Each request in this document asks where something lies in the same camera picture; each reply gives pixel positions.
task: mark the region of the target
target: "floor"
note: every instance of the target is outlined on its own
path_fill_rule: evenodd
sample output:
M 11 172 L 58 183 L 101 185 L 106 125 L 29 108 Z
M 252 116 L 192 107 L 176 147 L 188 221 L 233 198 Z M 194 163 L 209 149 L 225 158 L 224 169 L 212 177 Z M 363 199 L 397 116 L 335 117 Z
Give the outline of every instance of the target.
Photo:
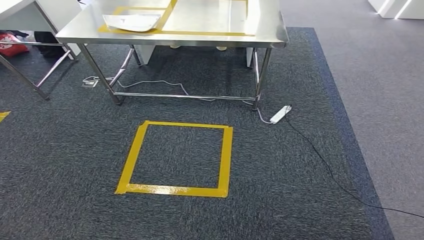
M 260 104 L 267 120 L 293 105 L 275 125 L 239 101 L 128 97 L 116 106 L 102 86 L 81 87 L 93 74 L 84 58 L 52 74 L 43 86 L 50 101 L 0 66 L 0 112 L 11 111 L 0 123 L 0 239 L 392 240 L 383 211 L 370 215 L 342 191 L 295 130 L 334 178 L 359 194 L 357 166 L 364 162 L 317 35 L 302 27 L 288 33 L 293 43 L 273 51 Z M 129 49 L 88 48 L 106 76 Z M 254 75 L 244 55 L 242 48 L 158 46 L 148 65 L 131 60 L 119 81 L 166 80 L 194 95 L 251 96 Z M 52 64 L 35 49 L 11 61 L 32 79 Z M 182 93 L 162 82 L 131 89 Z M 232 126 L 228 197 L 114 194 L 145 120 Z M 151 126 L 131 183 L 216 188 L 221 142 L 220 129 Z M 372 186 L 369 178 L 364 184 Z M 379 204 L 374 188 L 368 195 Z M 378 220 L 385 229 L 377 234 Z
M 383 207 L 424 215 L 424 20 L 380 18 L 366 0 L 281 0 L 285 23 L 313 27 Z M 424 219 L 385 212 L 397 240 Z

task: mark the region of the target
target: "metal table frame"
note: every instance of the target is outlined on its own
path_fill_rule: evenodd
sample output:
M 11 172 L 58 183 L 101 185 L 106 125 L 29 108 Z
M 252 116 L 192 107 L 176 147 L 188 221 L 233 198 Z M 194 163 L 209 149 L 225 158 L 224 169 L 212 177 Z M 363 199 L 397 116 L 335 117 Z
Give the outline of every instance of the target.
M 38 4 L 37 1 L 33 2 L 37 8 L 37 10 L 41 13 L 42 17 L 47 22 L 48 26 L 51 28 L 53 33 L 56 35 L 59 31 L 55 27 L 55 25 L 52 23 L 52 21 L 49 19 L 49 17 L 44 13 L 41 6 Z M 68 45 L 63 43 L 44 43 L 44 42 L 1 42 L 0 44 L 7 44 L 7 45 L 32 45 L 32 46 L 59 46 L 66 48 L 65 53 L 56 61 L 56 63 L 51 67 L 51 69 L 48 71 L 48 73 L 38 82 L 34 83 L 31 80 L 29 80 L 26 76 L 24 76 L 18 69 L 16 69 L 15 66 L 13 66 L 6 58 L 4 58 L 0 54 L 0 63 L 2 63 L 6 68 L 8 68 L 10 71 L 12 71 L 22 82 L 27 84 L 30 88 L 32 88 L 34 91 L 36 91 L 43 99 L 49 100 L 49 95 L 41 90 L 41 86 L 46 82 L 46 80 L 50 77 L 50 75 L 53 73 L 53 71 L 66 59 L 66 57 L 70 56 L 72 60 L 76 60 L 77 56 L 75 56 L 74 52 L 69 48 Z
M 268 65 L 271 59 L 272 48 L 267 48 L 265 57 L 263 59 L 261 71 L 259 71 L 258 63 L 258 49 L 253 49 L 252 60 L 253 60 L 253 70 L 255 76 L 255 96 L 253 97 L 241 97 L 241 96 L 201 96 L 201 95 L 173 95 L 173 94 L 153 94 L 153 93 L 137 93 L 137 92 L 116 92 L 113 89 L 113 86 L 118 81 L 119 77 L 123 74 L 127 68 L 128 62 L 130 61 L 131 56 L 134 56 L 137 64 L 141 67 L 143 64 L 140 62 L 140 59 L 137 55 L 137 52 L 134 48 L 134 45 L 130 45 L 130 50 L 128 55 L 125 58 L 124 63 L 119 69 L 118 73 L 115 75 L 114 79 L 109 82 L 106 80 L 105 75 L 100 70 L 96 61 L 93 59 L 93 56 L 90 54 L 88 49 L 83 43 L 77 43 L 78 47 L 81 49 L 82 54 L 88 60 L 88 63 L 94 70 L 94 72 L 99 77 L 101 83 L 106 87 L 107 92 L 112 98 L 113 102 L 117 105 L 121 105 L 123 100 L 119 99 L 118 96 L 136 96 L 136 97 L 159 97 L 159 98 L 185 98 L 185 99 L 220 99 L 220 100 L 239 100 L 239 101 L 253 101 L 252 109 L 258 109 L 258 101 L 261 97 L 261 93 L 266 82 L 266 74 L 268 71 Z

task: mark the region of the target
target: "yellow tape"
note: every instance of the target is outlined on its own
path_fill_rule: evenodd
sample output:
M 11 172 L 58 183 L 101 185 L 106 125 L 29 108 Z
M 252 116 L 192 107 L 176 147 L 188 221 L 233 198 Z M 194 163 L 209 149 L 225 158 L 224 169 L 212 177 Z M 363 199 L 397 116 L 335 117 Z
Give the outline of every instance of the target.
M 218 188 L 161 186 L 130 183 L 131 176 L 136 165 L 137 157 L 139 156 L 143 139 L 145 137 L 149 125 L 223 129 Z M 226 125 L 145 121 L 142 125 L 138 127 L 137 133 L 135 134 L 134 141 L 132 143 L 131 149 L 129 150 L 129 154 L 125 162 L 125 166 L 122 170 L 122 175 L 119 179 L 118 186 L 116 187 L 115 194 L 125 194 L 127 192 L 132 192 L 143 194 L 166 194 L 226 198 L 228 196 L 230 182 L 232 141 L 233 128 Z
M 225 198 L 227 194 L 218 188 L 203 187 L 183 187 L 183 186 L 159 186 L 159 185 L 143 185 L 128 184 L 127 192 L 142 194 L 165 194 L 180 196 L 196 196 L 196 197 L 221 197 Z
M 3 121 L 3 119 L 5 119 L 5 117 L 7 117 L 11 112 L 10 111 L 6 111 L 6 112 L 0 112 L 0 123 Z
M 126 159 L 125 166 L 123 167 L 118 187 L 115 191 L 116 194 L 124 194 L 126 192 L 127 185 L 130 183 L 131 175 L 133 174 L 134 167 L 136 166 L 139 151 L 142 148 L 143 139 L 145 138 L 148 125 L 149 121 L 145 121 L 142 125 L 138 127 L 137 133 L 134 137 L 134 141 L 132 142 L 131 149 L 128 153 L 128 158 Z
M 195 128 L 210 128 L 210 129 L 226 129 L 226 125 L 200 124 L 200 123 L 185 123 L 185 122 L 166 122 L 166 121 L 148 121 L 149 125 L 164 125 L 164 126 L 180 126 L 180 127 L 195 127 Z
M 230 184 L 231 167 L 231 147 L 233 145 L 233 128 L 224 129 L 222 137 L 221 164 L 219 166 L 218 189 L 225 190 L 225 197 L 228 195 Z
M 248 15 L 248 0 L 231 0 L 231 1 L 244 1 L 246 2 L 246 17 Z M 128 31 L 119 28 L 109 29 L 106 24 L 100 26 L 97 31 L 99 33 L 114 33 L 114 34 L 137 34 L 137 35 L 146 35 L 146 34 L 174 34 L 174 35 L 195 35 L 195 36 L 234 36 L 234 37 L 254 37 L 254 34 L 245 34 L 244 32 L 209 32 L 209 31 L 164 31 L 163 28 L 167 23 L 169 17 L 171 16 L 172 11 L 175 8 L 178 0 L 170 0 L 167 8 L 161 7 L 132 7 L 132 6 L 118 6 L 114 11 L 113 15 L 119 15 L 125 10 L 162 10 L 165 11 L 162 17 L 157 22 L 155 28 L 145 31 L 145 32 L 136 32 Z

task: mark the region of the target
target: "electrical cord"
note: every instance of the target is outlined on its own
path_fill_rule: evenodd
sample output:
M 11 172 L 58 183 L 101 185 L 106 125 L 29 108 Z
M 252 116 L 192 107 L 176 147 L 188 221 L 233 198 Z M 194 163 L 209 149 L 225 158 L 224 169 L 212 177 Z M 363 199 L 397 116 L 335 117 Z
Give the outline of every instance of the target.
M 242 102 L 243 102 L 243 103 L 245 103 L 245 104 L 253 105 L 253 103 L 248 102 L 248 101 L 243 101 L 243 100 L 242 100 Z M 261 114 L 261 111 L 259 110 L 259 108 L 257 109 L 257 114 L 259 114 L 259 118 L 260 118 L 260 120 L 261 120 L 262 122 L 264 122 L 264 123 L 266 123 L 266 124 L 274 124 L 274 123 L 272 123 L 272 122 L 270 122 L 270 121 L 265 121 L 265 120 L 264 120 L 264 118 L 262 117 L 262 114 Z
M 383 210 L 390 210 L 390 211 L 395 211 L 395 212 L 399 212 L 399 213 L 404 213 L 404 214 L 408 214 L 408 215 L 412 215 L 412 216 L 416 216 L 416 217 L 420 217 L 424 219 L 424 216 L 419 215 L 419 214 L 415 214 L 415 213 L 411 213 L 411 212 L 407 212 L 407 211 L 402 211 L 399 209 L 393 209 L 393 208 L 387 208 L 387 207 L 380 207 L 380 206 L 374 206 L 371 204 L 368 204 L 364 201 L 362 201 L 359 197 L 353 195 L 351 192 L 349 192 L 348 190 L 346 190 L 334 177 L 333 174 L 333 169 L 331 168 L 331 166 L 328 164 L 328 162 L 323 158 L 323 156 L 320 154 L 320 152 L 317 150 L 317 148 L 314 146 L 314 144 L 311 142 L 311 140 L 309 140 L 305 135 L 303 135 L 299 130 L 297 130 L 292 123 L 289 121 L 288 116 L 285 116 L 285 121 L 288 123 L 288 125 L 290 125 L 290 127 L 296 131 L 300 136 L 302 136 L 302 138 L 304 138 L 312 147 L 313 151 L 318 155 L 318 157 L 321 159 L 321 161 L 326 165 L 327 169 L 328 169 L 328 173 L 330 174 L 330 177 L 332 178 L 332 180 L 338 185 L 339 188 L 341 188 L 343 191 L 345 191 L 346 193 L 348 193 L 350 196 L 352 196 L 355 200 L 357 200 L 358 202 L 362 203 L 363 205 L 366 205 L 368 207 L 372 207 L 372 208 L 376 208 L 376 209 L 383 209 Z
M 86 83 L 86 82 L 87 82 L 87 80 L 89 80 L 89 79 L 97 80 L 97 81 L 98 81 L 98 80 L 100 80 L 100 78 L 99 78 L 98 76 L 89 76 L 89 77 L 86 77 L 86 78 L 85 78 L 84 80 L 82 80 L 82 81 L 83 81 L 84 83 Z M 114 80 L 114 77 L 106 77 L 106 80 L 107 80 L 107 81 L 113 81 L 113 80 Z M 181 87 L 181 89 L 184 91 L 185 95 L 190 96 L 190 94 L 186 91 L 186 89 L 184 88 L 184 86 L 183 86 L 183 84 L 182 84 L 182 83 L 170 83 L 170 82 L 167 82 L 167 81 L 165 81 L 165 80 L 157 80 L 157 81 L 139 81 L 139 82 L 136 82 L 136 83 L 133 83 L 133 84 L 127 85 L 127 86 L 122 85 L 120 81 L 117 81 L 117 83 L 119 84 L 119 86 L 121 86 L 121 87 L 122 87 L 122 88 L 124 88 L 124 89 L 131 88 L 131 87 L 133 87 L 133 86 L 135 86 L 135 85 L 138 85 L 138 84 L 144 84 L 144 83 L 166 83 L 166 84 L 171 85 L 171 86 L 180 86 L 180 87 Z M 215 101 L 215 99 L 203 99 L 203 98 L 199 98 L 199 100 L 208 101 L 208 102 Z

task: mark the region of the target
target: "dark gray carpet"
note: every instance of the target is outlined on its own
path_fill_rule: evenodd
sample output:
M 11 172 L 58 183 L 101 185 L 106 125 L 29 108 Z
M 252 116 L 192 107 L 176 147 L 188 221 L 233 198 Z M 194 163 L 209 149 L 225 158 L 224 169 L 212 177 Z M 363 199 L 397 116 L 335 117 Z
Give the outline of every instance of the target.
M 356 193 L 311 42 L 316 36 L 306 28 L 289 33 L 290 46 L 272 55 L 263 115 L 269 119 L 292 104 L 291 123 L 313 141 L 338 181 Z M 89 49 L 112 76 L 128 47 Z M 26 64 L 23 56 L 12 61 Z M 251 96 L 253 73 L 244 63 L 238 48 L 157 47 L 148 66 L 131 61 L 121 82 L 166 80 L 183 83 L 191 94 Z M 0 112 L 12 111 L 0 123 L 0 239 L 372 238 L 364 207 L 339 189 L 287 122 L 264 124 L 238 101 L 128 97 L 116 106 L 103 86 L 80 87 L 93 74 L 82 57 L 70 64 L 45 86 L 51 101 L 0 66 Z M 46 71 L 48 65 L 24 68 L 39 78 L 34 69 Z M 162 83 L 133 90 L 182 93 Z M 228 197 L 114 194 L 137 126 L 145 120 L 234 127 Z M 149 127 L 131 182 L 215 187 L 221 136 L 218 129 Z

